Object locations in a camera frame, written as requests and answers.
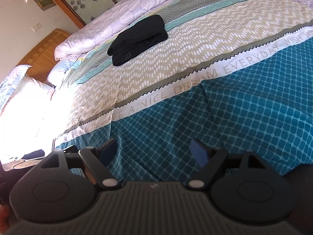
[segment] folded black clothing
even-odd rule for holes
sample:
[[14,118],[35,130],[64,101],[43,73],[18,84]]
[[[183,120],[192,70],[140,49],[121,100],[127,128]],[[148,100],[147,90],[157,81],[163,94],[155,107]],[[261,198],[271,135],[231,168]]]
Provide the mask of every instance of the folded black clothing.
[[120,66],[167,38],[162,17],[152,15],[121,32],[109,47],[108,55],[114,66]]

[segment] wooden headboard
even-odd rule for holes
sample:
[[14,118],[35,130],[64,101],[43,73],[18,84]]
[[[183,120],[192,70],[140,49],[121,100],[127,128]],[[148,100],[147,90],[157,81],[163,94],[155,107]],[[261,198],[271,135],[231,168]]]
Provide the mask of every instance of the wooden headboard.
[[18,63],[32,65],[27,70],[27,75],[40,82],[44,82],[49,72],[58,61],[54,60],[55,48],[64,42],[69,34],[61,29],[55,29],[51,34],[39,42],[24,58]]

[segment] wall switch plate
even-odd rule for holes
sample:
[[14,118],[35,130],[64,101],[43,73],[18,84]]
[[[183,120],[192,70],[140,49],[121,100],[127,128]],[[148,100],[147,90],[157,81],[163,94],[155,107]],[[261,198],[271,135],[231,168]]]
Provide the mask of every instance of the wall switch plate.
[[32,27],[32,30],[33,30],[34,32],[36,32],[40,27],[42,27],[42,25],[41,25],[40,23],[38,23],[37,25],[35,25],[35,26]]

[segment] pillow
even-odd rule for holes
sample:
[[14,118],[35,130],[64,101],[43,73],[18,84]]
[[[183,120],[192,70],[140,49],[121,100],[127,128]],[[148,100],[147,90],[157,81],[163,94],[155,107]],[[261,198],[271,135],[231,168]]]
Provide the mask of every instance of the pillow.
[[52,87],[24,76],[0,113],[2,163],[40,149],[37,134],[53,93]]
[[28,68],[31,67],[27,64],[22,64],[16,66],[5,79],[0,84],[0,113],[7,103],[10,96],[17,89],[18,85],[21,83],[24,75],[26,74]]
[[63,59],[59,61],[50,71],[47,80],[44,82],[49,86],[57,86],[62,83],[64,78],[64,74],[68,71],[72,65],[74,64],[73,61],[68,59]]

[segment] blue floral pillow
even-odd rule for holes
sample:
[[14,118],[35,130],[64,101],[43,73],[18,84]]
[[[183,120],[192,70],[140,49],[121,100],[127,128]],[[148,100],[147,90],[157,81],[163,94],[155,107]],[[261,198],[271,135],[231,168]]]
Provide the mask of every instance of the blue floral pillow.
[[10,75],[0,84],[0,113],[4,108],[4,105],[7,103],[10,96],[17,89],[18,85],[21,83],[23,77],[25,76],[28,68],[31,67],[27,64],[22,64],[13,69]]

